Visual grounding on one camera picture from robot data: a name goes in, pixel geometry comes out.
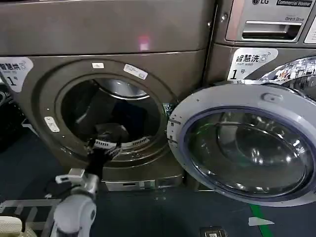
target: green floor tape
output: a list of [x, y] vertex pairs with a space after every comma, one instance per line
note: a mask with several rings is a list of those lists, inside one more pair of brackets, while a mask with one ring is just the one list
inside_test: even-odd
[[[250, 205], [251, 212], [254, 217], [264, 219], [260, 206]], [[258, 226], [262, 237], [273, 237], [273, 234], [268, 226]]]

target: small white sticker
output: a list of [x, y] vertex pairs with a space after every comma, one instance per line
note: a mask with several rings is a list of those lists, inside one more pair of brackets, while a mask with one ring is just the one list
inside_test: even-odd
[[26, 57], [0, 57], [0, 72], [14, 92], [21, 92], [33, 62]]
[[53, 117], [44, 117], [44, 120], [52, 132], [60, 131]]
[[133, 76], [136, 76], [136, 77], [143, 79], [143, 80], [145, 80], [146, 77], [148, 76], [148, 73], [146, 73], [143, 70], [136, 68], [132, 65], [129, 65], [129, 64], [125, 64], [124, 72], [132, 74]]
[[248, 75], [274, 60], [277, 55], [278, 50], [275, 48], [239, 48], [234, 53], [227, 80], [246, 83], [244, 79]]
[[104, 63], [92, 63], [93, 68], [104, 68]]
[[308, 31], [304, 43], [316, 43], [316, 17]]

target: open washer door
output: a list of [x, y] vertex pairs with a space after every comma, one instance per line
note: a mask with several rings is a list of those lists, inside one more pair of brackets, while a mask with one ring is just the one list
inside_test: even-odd
[[293, 89], [200, 90], [175, 108], [167, 137], [190, 175], [228, 197], [265, 206], [316, 200], [316, 102]]

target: floor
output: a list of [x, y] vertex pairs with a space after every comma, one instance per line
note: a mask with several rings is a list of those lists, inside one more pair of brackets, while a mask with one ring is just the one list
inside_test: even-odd
[[[0, 201], [42, 199], [47, 182], [63, 172], [40, 139], [26, 132], [0, 154]], [[185, 188], [101, 192], [91, 236], [199, 237], [200, 228], [221, 226], [229, 237], [314, 237], [316, 203], [291, 208], [261, 207], [273, 221], [268, 232], [250, 227], [246, 203], [214, 192]]]

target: door glass window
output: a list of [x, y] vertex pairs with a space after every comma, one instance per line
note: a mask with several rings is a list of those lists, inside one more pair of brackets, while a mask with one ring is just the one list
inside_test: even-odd
[[231, 110], [197, 120], [184, 143], [204, 175], [245, 195], [289, 193], [313, 171], [311, 151], [301, 135], [251, 111]]
[[117, 79], [96, 79], [70, 89], [61, 113], [82, 141], [132, 142], [154, 136], [160, 126], [155, 101], [143, 90]]

